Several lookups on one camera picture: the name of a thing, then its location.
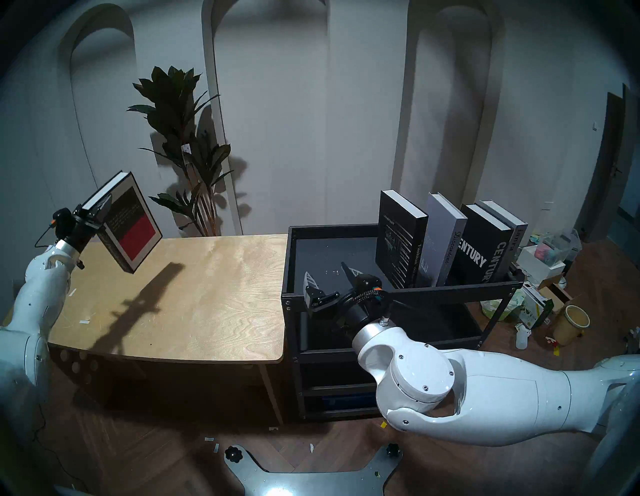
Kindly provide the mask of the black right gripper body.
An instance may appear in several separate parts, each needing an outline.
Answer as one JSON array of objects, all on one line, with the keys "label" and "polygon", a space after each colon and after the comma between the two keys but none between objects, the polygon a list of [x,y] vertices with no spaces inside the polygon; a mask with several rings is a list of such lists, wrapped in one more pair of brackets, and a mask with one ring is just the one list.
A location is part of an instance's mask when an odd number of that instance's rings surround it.
[{"label": "black right gripper body", "polygon": [[307,307],[311,319],[326,321],[334,327],[353,333],[380,320],[387,310],[388,293],[381,287],[363,292],[352,290],[345,295],[339,292],[325,293],[322,305]]}]

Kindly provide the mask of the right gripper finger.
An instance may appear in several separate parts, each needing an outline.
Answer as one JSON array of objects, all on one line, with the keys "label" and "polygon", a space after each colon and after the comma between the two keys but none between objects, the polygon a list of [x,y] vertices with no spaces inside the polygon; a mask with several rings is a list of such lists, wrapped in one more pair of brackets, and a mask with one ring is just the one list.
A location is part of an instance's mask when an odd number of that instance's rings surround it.
[{"label": "right gripper finger", "polygon": [[317,307],[319,305],[322,305],[322,300],[325,297],[325,292],[319,289],[318,284],[308,271],[306,271],[304,274],[303,286],[305,291],[305,305],[307,307]]},{"label": "right gripper finger", "polygon": [[363,291],[365,289],[366,283],[362,278],[364,274],[361,271],[349,267],[345,262],[341,262],[341,268],[353,290]]}]

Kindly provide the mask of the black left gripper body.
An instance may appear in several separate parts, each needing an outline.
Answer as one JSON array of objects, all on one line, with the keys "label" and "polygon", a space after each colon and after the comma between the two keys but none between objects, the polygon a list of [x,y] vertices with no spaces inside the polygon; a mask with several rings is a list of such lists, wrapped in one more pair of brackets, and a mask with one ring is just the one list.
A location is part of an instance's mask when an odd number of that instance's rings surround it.
[{"label": "black left gripper body", "polygon": [[95,206],[84,209],[78,205],[75,211],[63,208],[63,241],[80,254],[104,223],[95,223]]}]

